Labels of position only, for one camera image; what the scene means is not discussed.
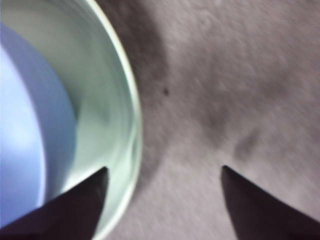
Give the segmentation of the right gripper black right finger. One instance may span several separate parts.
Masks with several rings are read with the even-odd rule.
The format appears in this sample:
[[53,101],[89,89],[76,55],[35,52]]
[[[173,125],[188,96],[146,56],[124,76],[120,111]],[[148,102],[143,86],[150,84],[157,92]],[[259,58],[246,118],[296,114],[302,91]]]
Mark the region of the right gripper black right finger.
[[220,180],[237,239],[320,238],[319,221],[280,201],[229,166],[222,166]]

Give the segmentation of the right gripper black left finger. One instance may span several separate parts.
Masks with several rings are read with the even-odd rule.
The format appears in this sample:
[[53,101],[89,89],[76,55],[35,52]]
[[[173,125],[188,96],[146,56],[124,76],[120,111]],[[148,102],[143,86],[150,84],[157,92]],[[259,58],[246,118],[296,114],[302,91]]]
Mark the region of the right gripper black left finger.
[[2,240],[90,240],[108,192],[109,171],[102,167],[69,191],[0,230]]

